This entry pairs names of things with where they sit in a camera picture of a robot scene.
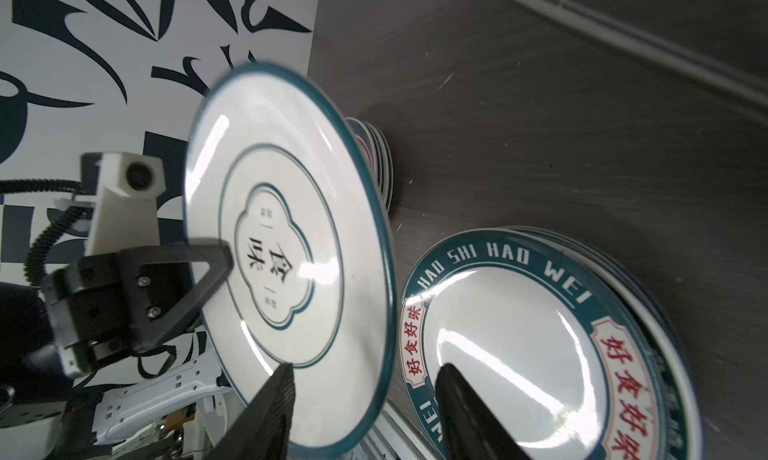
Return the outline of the wire dish rack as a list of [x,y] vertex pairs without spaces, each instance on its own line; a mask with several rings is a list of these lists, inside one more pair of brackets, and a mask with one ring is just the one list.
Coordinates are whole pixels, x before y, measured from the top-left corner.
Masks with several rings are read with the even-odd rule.
[[767,82],[571,0],[511,0],[554,24],[654,64],[736,102],[767,108]]

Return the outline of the white plate green lettering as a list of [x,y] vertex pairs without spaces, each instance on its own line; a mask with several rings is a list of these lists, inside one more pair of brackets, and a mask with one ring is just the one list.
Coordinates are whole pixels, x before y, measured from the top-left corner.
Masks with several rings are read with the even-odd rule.
[[661,374],[627,305],[510,226],[454,234],[421,256],[403,287],[400,352],[442,457],[435,384],[450,363],[532,459],[669,459]]

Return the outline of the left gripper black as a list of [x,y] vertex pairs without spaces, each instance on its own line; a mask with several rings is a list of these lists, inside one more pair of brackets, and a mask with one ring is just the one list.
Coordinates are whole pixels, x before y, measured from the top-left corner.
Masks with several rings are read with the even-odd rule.
[[62,374],[78,378],[183,333],[233,268],[218,242],[86,256],[41,283]]

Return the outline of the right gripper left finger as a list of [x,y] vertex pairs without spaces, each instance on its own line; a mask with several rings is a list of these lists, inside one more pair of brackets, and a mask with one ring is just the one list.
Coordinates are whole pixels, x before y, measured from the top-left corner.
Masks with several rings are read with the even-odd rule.
[[206,459],[286,459],[295,398],[293,365],[280,365]]

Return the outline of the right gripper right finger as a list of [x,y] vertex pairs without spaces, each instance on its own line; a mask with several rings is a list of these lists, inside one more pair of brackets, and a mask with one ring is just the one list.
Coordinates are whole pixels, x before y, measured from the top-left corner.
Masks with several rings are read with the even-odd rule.
[[435,387],[446,459],[530,459],[453,364],[440,368]]

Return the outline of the white plate green rim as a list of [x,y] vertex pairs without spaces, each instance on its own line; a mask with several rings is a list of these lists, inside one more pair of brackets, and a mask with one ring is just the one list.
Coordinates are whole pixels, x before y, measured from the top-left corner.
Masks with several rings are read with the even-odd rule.
[[669,459],[701,459],[703,429],[692,372],[669,316],[652,292],[616,258],[572,235],[541,227],[512,225],[579,261],[611,287],[627,305],[650,346],[661,374],[669,414]]

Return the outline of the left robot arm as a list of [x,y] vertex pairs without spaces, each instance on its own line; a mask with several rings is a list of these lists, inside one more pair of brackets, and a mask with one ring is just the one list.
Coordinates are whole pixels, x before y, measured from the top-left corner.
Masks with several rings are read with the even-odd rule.
[[233,267],[221,244],[145,246],[84,257],[38,287],[1,287],[1,425],[57,421],[63,458],[107,453],[145,425],[224,393],[211,350],[145,382],[86,388],[191,327]]

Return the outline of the white plate red green band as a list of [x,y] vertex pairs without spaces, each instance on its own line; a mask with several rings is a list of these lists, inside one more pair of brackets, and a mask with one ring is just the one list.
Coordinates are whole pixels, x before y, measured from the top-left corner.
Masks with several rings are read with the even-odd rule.
[[394,165],[390,145],[381,129],[355,117],[346,118],[379,187],[385,209],[391,210],[394,194]]

